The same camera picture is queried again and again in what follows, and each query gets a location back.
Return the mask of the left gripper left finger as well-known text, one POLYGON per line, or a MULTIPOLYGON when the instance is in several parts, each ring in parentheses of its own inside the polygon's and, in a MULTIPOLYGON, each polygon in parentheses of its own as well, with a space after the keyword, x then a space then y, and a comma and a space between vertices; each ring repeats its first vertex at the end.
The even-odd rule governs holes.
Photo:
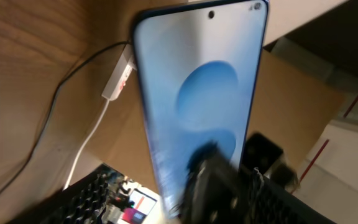
POLYGON ((104 210, 109 195, 108 167, 97 167, 67 189, 24 211, 9 224, 85 223, 104 210))

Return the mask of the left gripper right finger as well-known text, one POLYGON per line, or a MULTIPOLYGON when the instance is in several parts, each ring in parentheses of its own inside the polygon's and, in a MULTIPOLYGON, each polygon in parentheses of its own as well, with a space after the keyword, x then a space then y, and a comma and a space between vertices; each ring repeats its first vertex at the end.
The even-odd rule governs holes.
POLYGON ((208 142, 190 157, 178 218, 183 224, 245 223, 249 211, 250 172, 237 170, 208 142))

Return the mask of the blue Galaxy smartphone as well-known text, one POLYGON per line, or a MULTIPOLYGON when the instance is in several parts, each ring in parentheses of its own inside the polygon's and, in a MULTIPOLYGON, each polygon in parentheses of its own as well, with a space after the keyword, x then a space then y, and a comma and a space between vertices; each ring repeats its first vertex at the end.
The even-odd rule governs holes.
POLYGON ((269 2, 200 1, 139 12, 131 37, 163 210, 179 213, 188 162, 208 143, 239 167, 269 2))

